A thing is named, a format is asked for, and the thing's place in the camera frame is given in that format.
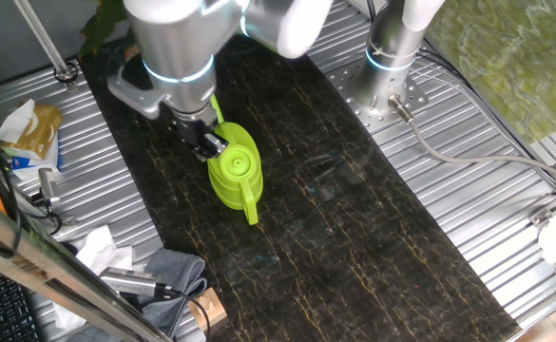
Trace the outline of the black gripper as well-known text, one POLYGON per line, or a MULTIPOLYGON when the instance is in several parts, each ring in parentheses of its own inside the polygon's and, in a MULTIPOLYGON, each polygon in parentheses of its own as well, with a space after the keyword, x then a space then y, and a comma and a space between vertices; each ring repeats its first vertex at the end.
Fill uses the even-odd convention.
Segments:
POLYGON ((219 156, 229 144, 225 138, 211 133, 217 123, 217 119, 207 123, 204 120, 184 121, 173 118, 170 127, 192 149, 200 162, 206 162, 212 157, 219 156))

